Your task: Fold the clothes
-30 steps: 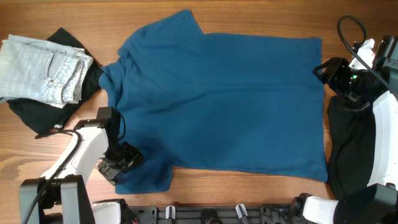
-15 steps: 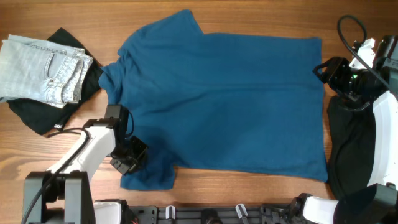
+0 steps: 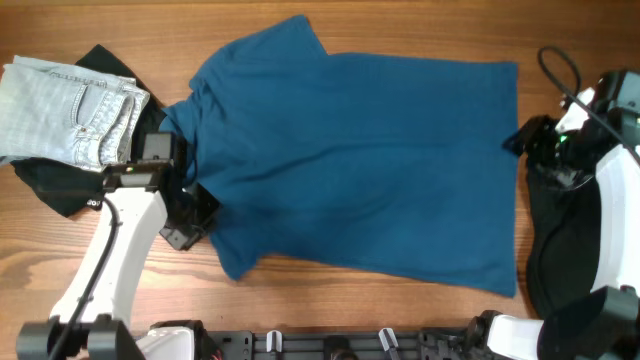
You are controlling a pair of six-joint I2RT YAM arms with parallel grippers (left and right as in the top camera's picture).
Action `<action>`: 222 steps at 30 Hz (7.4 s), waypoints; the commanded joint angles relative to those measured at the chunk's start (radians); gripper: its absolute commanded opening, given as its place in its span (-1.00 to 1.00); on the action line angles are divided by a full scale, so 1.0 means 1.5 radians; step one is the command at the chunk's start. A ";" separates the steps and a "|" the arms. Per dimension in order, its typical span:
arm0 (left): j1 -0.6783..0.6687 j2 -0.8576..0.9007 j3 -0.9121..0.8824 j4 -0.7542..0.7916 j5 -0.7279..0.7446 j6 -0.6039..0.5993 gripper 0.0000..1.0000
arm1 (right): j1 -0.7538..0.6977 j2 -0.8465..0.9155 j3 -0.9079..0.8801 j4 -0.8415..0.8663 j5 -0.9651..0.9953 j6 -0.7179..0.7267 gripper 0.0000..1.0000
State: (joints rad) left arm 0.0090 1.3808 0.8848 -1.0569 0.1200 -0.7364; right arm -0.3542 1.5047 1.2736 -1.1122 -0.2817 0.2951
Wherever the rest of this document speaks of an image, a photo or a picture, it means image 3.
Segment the blue t-shirt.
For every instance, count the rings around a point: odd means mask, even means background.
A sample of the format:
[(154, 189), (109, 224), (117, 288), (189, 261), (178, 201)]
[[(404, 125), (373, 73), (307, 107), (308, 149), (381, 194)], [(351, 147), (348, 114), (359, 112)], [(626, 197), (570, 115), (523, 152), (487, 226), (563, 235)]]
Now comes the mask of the blue t-shirt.
[(328, 54), (295, 16), (236, 40), (165, 111), (240, 279), (270, 254), (513, 296), (517, 66)]

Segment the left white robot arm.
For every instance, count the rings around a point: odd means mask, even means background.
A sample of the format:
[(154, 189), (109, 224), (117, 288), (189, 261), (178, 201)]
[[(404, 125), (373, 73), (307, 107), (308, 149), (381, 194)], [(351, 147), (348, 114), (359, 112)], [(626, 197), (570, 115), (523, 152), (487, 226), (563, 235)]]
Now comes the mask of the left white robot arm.
[(170, 132), (149, 133), (135, 163), (110, 166), (102, 212), (87, 252), (45, 322), (25, 323), (20, 359), (220, 359), (223, 352), (199, 321), (165, 321), (131, 334), (133, 300), (155, 237), (191, 227), (197, 202), (183, 188), (188, 144)]

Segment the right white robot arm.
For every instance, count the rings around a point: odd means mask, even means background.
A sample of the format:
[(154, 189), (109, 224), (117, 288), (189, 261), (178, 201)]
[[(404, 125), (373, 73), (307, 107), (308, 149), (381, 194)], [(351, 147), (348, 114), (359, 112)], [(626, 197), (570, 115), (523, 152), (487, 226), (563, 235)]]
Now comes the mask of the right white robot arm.
[(559, 118), (529, 120), (506, 143), (527, 158), (533, 319), (496, 311), (423, 345), (463, 359), (635, 359), (639, 355), (639, 75), (605, 73), (570, 91)]

